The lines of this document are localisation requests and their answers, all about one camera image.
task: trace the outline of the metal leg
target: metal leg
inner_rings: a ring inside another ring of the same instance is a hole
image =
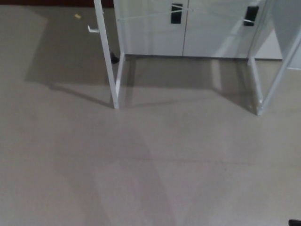
[[[256,97],[257,97],[256,113],[258,115],[259,107],[261,106],[262,101],[263,101],[263,95],[262,95],[261,83],[260,83],[260,79],[259,79],[259,74],[258,74],[258,70],[257,70],[256,61],[255,61],[255,58],[253,56],[249,59],[248,64],[250,65],[251,70],[252,70],[252,76],[253,76],[253,81],[254,81],[254,86],[255,86],[255,94],[256,94]]]
[[[287,56],[285,57],[285,60],[282,62],[282,65],[281,65],[276,77],[274,78],[273,84],[269,89],[267,97],[264,99],[263,103],[261,104],[261,106],[259,108],[258,115],[262,115],[263,111],[266,109],[267,105],[269,104],[271,98],[273,97],[273,95],[275,93],[276,88],[278,87],[278,85],[284,75],[285,70],[288,68],[300,43],[301,43],[301,31],[299,31],[299,34],[297,35],[290,51],[288,52]]]
[[[105,64],[107,67],[107,72],[108,72],[108,77],[109,77],[109,84],[110,84],[113,104],[114,104],[115,109],[119,109],[118,94],[117,94],[117,90],[116,90],[116,86],[115,86],[115,78],[114,78],[113,68],[112,68],[112,64],[111,64],[111,54],[110,54],[110,49],[109,49],[107,31],[105,29],[105,23],[104,23],[104,17],[103,17],[103,7],[102,7],[101,0],[94,0],[94,4],[95,4],[96,17],[97,17],[97,24],[98,24],[101,42],[102,42],[102,46],[103,46],[103,54],[104,54]]]

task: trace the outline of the black object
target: black object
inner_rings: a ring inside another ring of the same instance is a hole
[[[119,58],[115,56],[114,53],[111,53],[111,63],[117,64],[119,62]]]
[[[182,8],[179,8],[177,6],[183,7],[183,4],[173,3],[171,5],[171,11],[172,11],[172,13],[171,13],[171,23],[172,24],[180,24],[181,20],[182,20],[182,12],[173,13],[174,11],[182,10]]]
[[[301,221],[300,220],[289,220],[288,225],[289,226],[301,226]]]
[[[244,26],[254,26],[259,6],[248,6],[244,19]]]

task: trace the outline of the white cabinet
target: white cabinet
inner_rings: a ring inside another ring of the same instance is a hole
[[[265,0],[117,0],[126,54],[247,58]],[[173,3],[184,8],[171,24]],[[254,26],[244,26],[248,6],[259,6]],[[126,17],[147,16],[140,18]]]
[[[190,0],[184,56],[247,58],[262,4],[253,0]],[[254,26],[244,26],[248,6],[259,5]]]
[[[169,0],[119,0],[120,17],[143,16],[171,11]],[[177,0],[183,7],[188,0]],[[171,24],[171,15],[162,14],[120,20],[126,54],[182,56],[187,12],[181,24]]]

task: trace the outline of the cabinet door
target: cabinet door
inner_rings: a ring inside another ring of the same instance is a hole
[[[247,58],[265,0],[190,0],[184,56]],[[244,26],[249,6],[259,6],[254,26]]]
[[[117,0],[116,2],[121,18],[171,12],[172,3],[188,6],[188,0]],[[171,14],[120,20],[125,53],[182,56],[186,18],[187,12],[184,11],[180,24],[171,23]]]

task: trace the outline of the white metal frame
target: white metal frame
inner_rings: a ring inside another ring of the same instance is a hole
[[[97,24],[98,24],[99,30],[98,29],[90,29],[90,27],[88,27],[88,29],[90,32],[99,32],[100,33],[101,42],[102,42],[102,46],[103,46],[104,59],[105,59],[108,77],[109,77],[113,104],[114,104],[115,109],[119,109],[119,91],[120,91],[121,77],[122,77],[123,66],[124,66],[124,61],[125,61],[125,52],[124,52],[120,22],[123,20],[128,20],[128,19],[136,19],[136,18],[142,18],[142,17],[146,17],[146,16],[157,16],[159,14],[160,15],[161,14],[169,14],[172,12],[169,11],[169,12],[165,12],[165,13],[155,13],[155,14],[149,14],[149,15],[144,15],[144,16],[132,16],[132,17],[126,17],[126,18],[119,18],[119,15],[120,15],[119,14],[119,4],[117,3],[117,0],[114,0],[114,3],[115,3],[114,7],[115,7],[115,12],[116,12],[115,16],[116,16],[116,21],[117,21],[117,32],[118,32],[118,36],[119,36],[119,47],[120,47],[120,60],[119,60],[118,72],[117,72],[117,76],[116,76],[116,80],[115,80],[113,68],[112,68],[112,64],[111,64],[111,54],[110,54],[110,49],[109,49],[109,44],[108,44],[107,33],[106,33],[106,29],[105,29],[105,22],[104,22],[104,17],[103,17],[103,8],[102,8],[101,0],[94,0],[94,3],[95,3],[95,11],[96,11]],[[296,39],[295,39],[289,53],[287,54],[287,57],[283,60],[282,65],[273,80],[272,86],[270,87],[267,96],[264,98],[263,94],[262,94],[259,73],[258,73],[257,64],[256,64],[256,60],[255,60],[255,55],[256,55],[255,46],[256,46],[257,40],[259,38],[259,35],[261,33],[261,30],[263,28],[264,21],[266,19],[266,16],[267,16],[268,11],[270,10],[271,6],[272,6],[272,0],[266,0],[265,6],[264,6],[264,9],[262,12],[262,16],[258,23],[258,27],[255,32],[255,36],[254,36],[254,39],[253,39],[253,42],[252,42],[252,45],[250,48],[251,51],[249,52],[249,56],[248,56],[248,58],[249,58],[248,64],[251,67],[251,72],[252,72],[252,77],[253,77],[253,82],[254,82],[254,91],[255,91],[255,95],[257,97],[257,103],[256,103],[257,115],[262,115],[263,111],[269,104],[276,88],[279,85],[279,82],[281,81],[281,79],[284,75],[285,70],[288,68],[288,66],[292,60],[292,57],[294,56],[298,46],[301,44],[301,29],[300,29],[300,32],[296,36]],[[178,7],[178,8],[181,8],[181,10],[177,10],[174,12],[195,10],[192,8],[183,8],[183,7]]]
[[[299,33],[296,35],[295,40],[294,40],[287,56],[283,59],[282,64],[281,64],[277,74],[275,75],[275,78],[272,82],[271,87],[268,90],[266,97],[264,97],[262,94],[259,73],[258,73],[257,64],[256,64],[256,60],[255,60],[255,55],[257,53],[255,46],[256,46],[258,38],[261,34],[261,31],[263,29],[264,21],[266,20],[268,12],[272,9],[273,3],[274,3],[273,0],[266,0],[265,6],[263,9],[263,13],[262,13],[263,16],[261,17],[261,20],[259,21],[256,35],[255,35],[255,38],[251,45],[251,51],[250,51],[249,57],[248,57],[249,58],[248,64],[251,67],[252,76],[253,76],[254,91],[255,91],[255,95],[257,97],[257,103],[256,103],[256,114],[257,115],[262,115],[263,112],[265,111],[265,109],[267,108],[281,79],[284,76],[285,70],[289,67],[289,65],[292,61],[292,58],[294,57],[294,55],[298,49],[298,46],[301,44],[301,27],[300,27]]]
[[[107,67],[108,77],[109,77],[109,84],[113,99],[113,104],[115,109],[119,109],[119,91],[120,91],[120,85],[121,85],[121,77],[122,77],[122,71],[123,71],[123,65],[125,61],[125,53],[123,49],[123,43],[119,39],[119,47],[120,47],[120,59],[119,59],[119,65],[118,65],[118,72],[117,77],[115,80],[113,67],[111,63],[111,54],[110,54],[110,48],[109,48],[109,42],[107,37],[107,31],[105,29],[105,22],[103,17],[103,6],[100,0],[94,0],[95,4],[95,12],[97,17],[97,25],[100,33],[100,38],[103,46],[103,54],[105,59],[105,64]],[[117,4],[115,4],[115,11],[116,15],[118,15],[118,7]],[[98,32],[97,30],[92,30],[89,28],[90,32]],[[117,23],[117,32],[118,36],[121,37],[120,32],[120,25]]]

